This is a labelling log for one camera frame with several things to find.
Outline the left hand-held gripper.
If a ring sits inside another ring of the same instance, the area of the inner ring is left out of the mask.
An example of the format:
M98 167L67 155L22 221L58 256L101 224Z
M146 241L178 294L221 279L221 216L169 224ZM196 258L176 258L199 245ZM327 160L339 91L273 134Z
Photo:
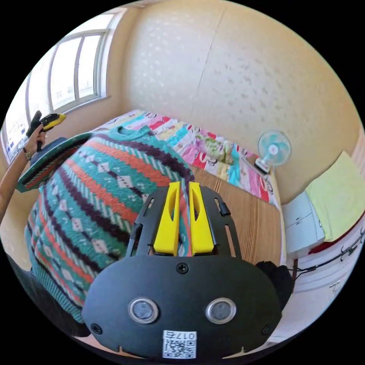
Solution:
M66 119L66 117L67 116L65 114L57 114L57 113L51 113L49 115L46 115L45 117L42 117L41 111L37 111L35 113L33 119L31 120L30 126L25 134L27 137L27 140L31 136L33 131L36 128L38 128L39 125L43 125L42 131L47 132L47 131L53 129L54 127L60 125ZM40 152L42 147L41 147L41 143L38 142L37 152Z

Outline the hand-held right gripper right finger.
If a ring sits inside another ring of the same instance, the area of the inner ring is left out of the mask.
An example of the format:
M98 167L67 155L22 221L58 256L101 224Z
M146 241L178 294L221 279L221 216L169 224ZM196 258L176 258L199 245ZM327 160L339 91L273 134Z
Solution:
M208 216L199 183L189 183L189 214L191 253L193 256L208 255L213 252Z

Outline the person's left hand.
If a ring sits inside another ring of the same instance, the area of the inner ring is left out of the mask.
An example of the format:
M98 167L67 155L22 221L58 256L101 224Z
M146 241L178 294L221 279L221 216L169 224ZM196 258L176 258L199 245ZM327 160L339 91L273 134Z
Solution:
M46 139L46 132L43 131L43 125L39 125L31 136L28 138L25 146L23 147L24 154L27 160L37 152L38 142L41 143L41 147L44 145Z

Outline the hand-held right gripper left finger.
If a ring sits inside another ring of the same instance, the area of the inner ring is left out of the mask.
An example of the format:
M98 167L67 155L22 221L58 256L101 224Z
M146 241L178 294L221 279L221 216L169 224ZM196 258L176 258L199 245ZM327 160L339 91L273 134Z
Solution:
M162 205L162 213L153 249L158 255L176 256L179 240L180 182L169 184Z

